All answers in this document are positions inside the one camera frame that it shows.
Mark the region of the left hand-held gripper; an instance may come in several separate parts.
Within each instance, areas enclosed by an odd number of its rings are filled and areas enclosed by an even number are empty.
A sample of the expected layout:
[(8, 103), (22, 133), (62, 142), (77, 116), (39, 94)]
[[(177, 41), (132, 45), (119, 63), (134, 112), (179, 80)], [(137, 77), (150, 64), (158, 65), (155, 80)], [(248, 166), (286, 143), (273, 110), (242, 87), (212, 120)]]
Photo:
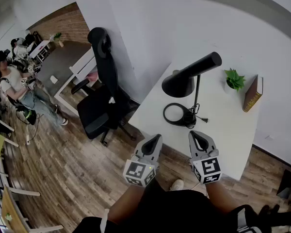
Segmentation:
[(155, 134), (140, 141), (135, 153), (126, 161), (123, 177), (127, 183), (148, 186), (156, 176), (158, 158), (162, 149), (162, 135)]

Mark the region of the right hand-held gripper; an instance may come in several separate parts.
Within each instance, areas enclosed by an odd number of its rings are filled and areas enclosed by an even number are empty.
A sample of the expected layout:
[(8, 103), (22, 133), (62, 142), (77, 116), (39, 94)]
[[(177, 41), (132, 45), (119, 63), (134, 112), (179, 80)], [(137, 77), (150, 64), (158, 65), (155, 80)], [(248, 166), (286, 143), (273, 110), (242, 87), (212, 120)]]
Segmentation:
[(200, 184), (219, 181), (222, 171), (218, 160), (219, 151), (214, 140), (205, 133), (190, 131), (189, 144), (192, 155), (189, 163)]

